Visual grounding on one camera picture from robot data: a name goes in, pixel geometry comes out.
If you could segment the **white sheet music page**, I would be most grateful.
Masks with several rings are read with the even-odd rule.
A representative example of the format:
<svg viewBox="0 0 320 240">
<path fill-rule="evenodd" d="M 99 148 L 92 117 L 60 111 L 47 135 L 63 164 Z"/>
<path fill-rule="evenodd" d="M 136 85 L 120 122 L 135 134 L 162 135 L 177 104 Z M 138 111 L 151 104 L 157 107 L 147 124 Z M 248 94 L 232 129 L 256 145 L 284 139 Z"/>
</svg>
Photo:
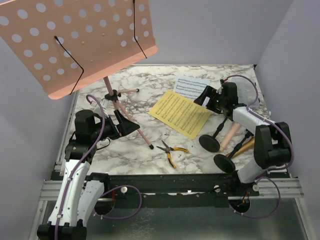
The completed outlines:
<svg viewBox="0 0 320 240">
<path fill-rule="evenodd" d="M 173 91 L 189 100 L 197 99 L 206 86 L 210 85 L 207 79 L 200 79 L 190 76 L 177 76 Z"/>
</svg>

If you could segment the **yellow sheet music page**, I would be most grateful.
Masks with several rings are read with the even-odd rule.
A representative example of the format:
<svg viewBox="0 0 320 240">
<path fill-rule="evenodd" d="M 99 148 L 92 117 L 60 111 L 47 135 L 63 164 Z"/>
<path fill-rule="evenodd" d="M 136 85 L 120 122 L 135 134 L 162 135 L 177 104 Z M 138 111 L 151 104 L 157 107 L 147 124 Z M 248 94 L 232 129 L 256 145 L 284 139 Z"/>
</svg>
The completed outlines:
<svg viewBox="0 0 320 240">
<path fill-rule="evenodd" d="M 212 112 L 180 94 L 168 90 L 149 110 L 149 115 L 194 140 Z"/>
</svg>

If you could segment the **pink toy microphone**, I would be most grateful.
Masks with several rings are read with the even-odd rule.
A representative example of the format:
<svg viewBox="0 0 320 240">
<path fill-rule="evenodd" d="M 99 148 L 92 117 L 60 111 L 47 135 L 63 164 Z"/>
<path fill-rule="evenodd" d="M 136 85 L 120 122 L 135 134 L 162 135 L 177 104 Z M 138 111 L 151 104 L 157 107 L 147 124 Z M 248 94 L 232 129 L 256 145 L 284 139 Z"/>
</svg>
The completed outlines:
<svg viewBox="0 0 320 240">
<path fill-rule="evenodd" d="M 226 149 L 227 145 L 229 144 L 231 139 L 234 137 L 234 135 L 237 133 L 237 131 L 239 130 L 240 127 L 241 127 L 241 125 L 239 123 L 237 123 L 237 122 L 232 123 L 227 134 L 225 135 L 222 142 L 220 143 L 220 148 L 219 148 L 220 152 L 223 152 Z"/>
</svg>

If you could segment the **pink perforated music stand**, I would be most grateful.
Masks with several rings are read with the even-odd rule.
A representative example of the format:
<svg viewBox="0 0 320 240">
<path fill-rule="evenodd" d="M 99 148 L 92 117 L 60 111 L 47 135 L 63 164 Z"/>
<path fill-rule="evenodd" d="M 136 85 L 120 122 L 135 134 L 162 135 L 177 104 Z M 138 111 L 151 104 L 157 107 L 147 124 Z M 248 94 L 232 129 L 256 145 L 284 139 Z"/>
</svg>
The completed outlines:
<svg viewBox="0 0 320 240">
<path fill-rule="evenodd" d="M 0 36 L 58 100 L 157 52 L 147 0 L 10 0 Z"/>
</svg>

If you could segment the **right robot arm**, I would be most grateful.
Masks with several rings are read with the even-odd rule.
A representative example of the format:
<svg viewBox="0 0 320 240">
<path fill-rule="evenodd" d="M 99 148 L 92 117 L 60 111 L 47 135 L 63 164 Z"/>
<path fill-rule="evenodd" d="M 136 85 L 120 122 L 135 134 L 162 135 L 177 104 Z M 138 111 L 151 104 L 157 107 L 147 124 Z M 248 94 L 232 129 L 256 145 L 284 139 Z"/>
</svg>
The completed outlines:
<svg viewBox="0 0 320 240">
<path fill-rule="evenodd" d="M 234 82 L 221 81 L 220 89 L 206 86 L 201 95 L 194 100 L 226 119 L 239 123 L 254 136 L 253 160 L 240 170 L 235 170 L 229 157 L 217 154 L 214 163 L 223 172 L 235 174 L 236 180 L 230 183 L 230 191 L 241 196 L 248 190 L 248 184 L 266 171 L 287 168 L 294 159 L 290 129 L 285 122 L 274 122 L 252 111 L 248 105 L 239 101 L 238 86 Z"/>
</svg>

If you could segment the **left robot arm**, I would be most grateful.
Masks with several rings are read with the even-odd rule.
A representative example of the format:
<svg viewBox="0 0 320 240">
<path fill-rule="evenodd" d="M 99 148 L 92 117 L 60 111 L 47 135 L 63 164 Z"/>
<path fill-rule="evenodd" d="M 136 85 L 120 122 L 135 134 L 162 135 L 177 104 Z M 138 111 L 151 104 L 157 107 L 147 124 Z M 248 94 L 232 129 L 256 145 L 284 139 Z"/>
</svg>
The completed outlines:
<svg viewBox="0 0 320 240">
<path fill-rule="evenodd" d="M 97 143 L 105 139 L 117 140 L 138 130 L 140 126 L 114 111 L 118 124 L 110 117 L 100 116 L 92 110 L 75 114 L 75 139 L 65 148 L 65 167 L 55 207 L 46 224 L 37 229 L 40 240 L 84 240 L 87 223 L 99 197 L 110 194 L 111 185 L 106 173 L 91 173 Z"/>
</svg>

